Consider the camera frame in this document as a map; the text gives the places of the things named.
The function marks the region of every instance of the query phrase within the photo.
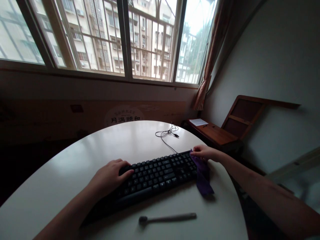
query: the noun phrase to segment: purple cloth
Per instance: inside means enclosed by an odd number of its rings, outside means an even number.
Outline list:
[[[200,158],[190,155],[194,163],[197,165],[197,188],[202,196],[214,194],[210,186],[210,168],[207,163],[203,162]]]

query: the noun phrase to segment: glass pane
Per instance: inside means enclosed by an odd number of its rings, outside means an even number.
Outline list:
[[[56,63],[65,67],[63,54],[61,59],[55,54],[59,49],[55,33],[61,29],[52,29],[50,21],[43,22],[47,16],[45,0],[33,0],[34,9],[43,32],[51,33],[50,43]],[[78,70],[94,71],[124,76],[123,55],[119,16],[116,1],[104,0],[56,0],[60,20],[68,45]]]
[[[15,0],[1,1],[0,58],[44,64]]]
[[[187,2],[176,82],[199,83],[216,2]]]
[[[132,0],[128,8],[133,77],[171,82],[177,0]]]

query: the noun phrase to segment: air conditioner unit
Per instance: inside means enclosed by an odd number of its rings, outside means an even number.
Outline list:
[[[77,14],[78,14],[79,16],[84,16],[83,11],[82,11],[82,10],[79,10],[79,9],[77,9]]]

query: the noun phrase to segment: chair backrest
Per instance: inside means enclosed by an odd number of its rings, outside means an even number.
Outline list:
[[[239,95],[234,101],[222,129],[243,139],[267,105],[297,109],[300,104]]]

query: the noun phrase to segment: window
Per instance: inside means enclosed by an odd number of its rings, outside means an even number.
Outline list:
[[[81,40],[82,41],[82,37],[81,34],[76,33],[76,31],[79,31],[79,28],[77,27],[70,27],[70,29],[72,30],[72,37],[73,39],[77,39],[77,40]]]
[[[170,23],[170,17],[165,15],[165,14],[162,15],[162,20],[167,22],[167,23]]]
[[[10,2],[14,4],[3,5],[0,11],[2,59],[45,64],[46,69],[56,68],[61,74],[66,73],[66,69],[69,72],[81,70],[87,71],[86,76],[99,78],[101,73],[106,75],[101,78],[135,81],[145,73],[142,82],[199,84],[217,1],[188,1],[185,13],[181,12],[182,0]],[[128,12],[119,11],[118,7]],[[27,23],[20,8],[27,16]],[[185,15],[183,28],[178,31],[175,26],[182,15]],[[130,56],[133,72],[127,71],[130,59],[124,62],[123,56]],[[136,64],[141,68],[138,73]]]
[[[42,23],[45,29],[52,30],[51,24],[46,16],[42,16]]]
[[[65,10],[75,13],[72,0],[62,0]]]
[[[81,61],[88,61],[88,56],[85,52],[78,52],[78,57]]]
[[[60,49],[58,46],[53,46],[54,51],[56,52],[57,57],[62,57]]]

